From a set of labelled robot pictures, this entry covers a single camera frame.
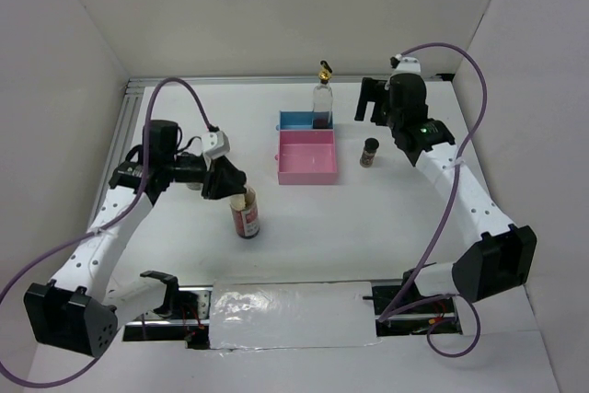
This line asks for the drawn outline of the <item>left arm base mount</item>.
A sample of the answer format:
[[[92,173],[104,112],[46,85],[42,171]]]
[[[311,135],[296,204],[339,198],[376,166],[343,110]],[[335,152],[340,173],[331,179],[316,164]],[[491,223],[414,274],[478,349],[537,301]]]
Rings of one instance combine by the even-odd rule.
[[[148,311],[122,329],[122,341],[182,342],[187,349],[209,350],[212,286],[181,286],[170,313]]]

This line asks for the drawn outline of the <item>square glass bottle gold spout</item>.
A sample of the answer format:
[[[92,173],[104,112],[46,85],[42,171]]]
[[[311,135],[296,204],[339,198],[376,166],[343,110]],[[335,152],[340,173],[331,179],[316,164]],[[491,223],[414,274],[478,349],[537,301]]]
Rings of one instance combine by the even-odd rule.
[[[325,60],[320,61],[318,72],[318,85],[313,90],[313,116],[312,127],[314,129],[329,129],[332,124],[333,94],[330,86],[332,69]]]

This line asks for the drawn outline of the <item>black cap spice jar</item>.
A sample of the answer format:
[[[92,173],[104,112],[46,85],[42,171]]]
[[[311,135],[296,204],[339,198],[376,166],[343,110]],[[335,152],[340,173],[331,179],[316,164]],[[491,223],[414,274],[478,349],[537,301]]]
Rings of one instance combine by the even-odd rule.
[[[379,142],[374,137],[367,138],[364,141],[363,152],[360,157],[360,165],[363,168],[369,168],[373,165],[375,154],[379,148]]]

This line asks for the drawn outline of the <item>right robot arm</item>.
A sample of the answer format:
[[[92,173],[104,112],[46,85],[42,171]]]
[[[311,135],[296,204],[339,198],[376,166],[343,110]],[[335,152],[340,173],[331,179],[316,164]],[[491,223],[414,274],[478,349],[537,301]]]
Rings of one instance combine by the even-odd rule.
[[[401,72],[388,80],[366,77],[361,83],[355,118],[365,117],[390,129],[395,145],[448,201],[443,218],[454,216],[466,251],[454,263],[427,263],[408,272],[401,291],[403,305],[421,312],[435,295],[462,295],[475,303],[526,283],[537,236],[518,226],[483,189],[466,165],[455,137],[431,118],[427,89],[420,75]]]

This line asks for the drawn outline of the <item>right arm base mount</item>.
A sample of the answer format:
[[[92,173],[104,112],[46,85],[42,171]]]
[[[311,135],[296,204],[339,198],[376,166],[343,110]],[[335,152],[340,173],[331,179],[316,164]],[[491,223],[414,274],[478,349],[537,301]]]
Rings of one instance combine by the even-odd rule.
[[[373,308],[378,318],[401,289],[401,280],[372,282],[370,291],[362,299]],[[462,332],[457,310],[452,300],[434,301],[431,304],[416,306],[404,313],[387,319],[375,321],[376,336],[396,337],[425,335],[434,324],[441,323],[434,334],[460,334]]]

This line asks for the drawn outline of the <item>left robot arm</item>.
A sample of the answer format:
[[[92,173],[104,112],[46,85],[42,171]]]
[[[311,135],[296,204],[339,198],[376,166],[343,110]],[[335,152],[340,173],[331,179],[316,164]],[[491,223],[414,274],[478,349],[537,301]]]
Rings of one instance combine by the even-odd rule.
[[[174,317],[182,297],[171,274],[145,271],[135,283],[109,290],[128,242],[173,183],[198,184],[213,201],[246,192],[247,176],[227,158],[223,131],[213,127],[199,136],[201,152],[194,155],[179,145],[176,122],[152,120],[147,130],[114,169],[97,217],[67,262],[24,294],[37,342],[99,358],[116,332],[142,314]]]

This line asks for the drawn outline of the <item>soy sauce bottle red label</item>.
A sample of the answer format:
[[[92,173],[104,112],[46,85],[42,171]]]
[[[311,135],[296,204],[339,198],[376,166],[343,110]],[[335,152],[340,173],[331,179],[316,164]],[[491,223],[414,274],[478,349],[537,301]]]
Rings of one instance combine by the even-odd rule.
[[[229,199],[234,226],[240,237],[253,238],[260,231],[256,197],[256,192],[247,186],[244,194],[234,195]]]

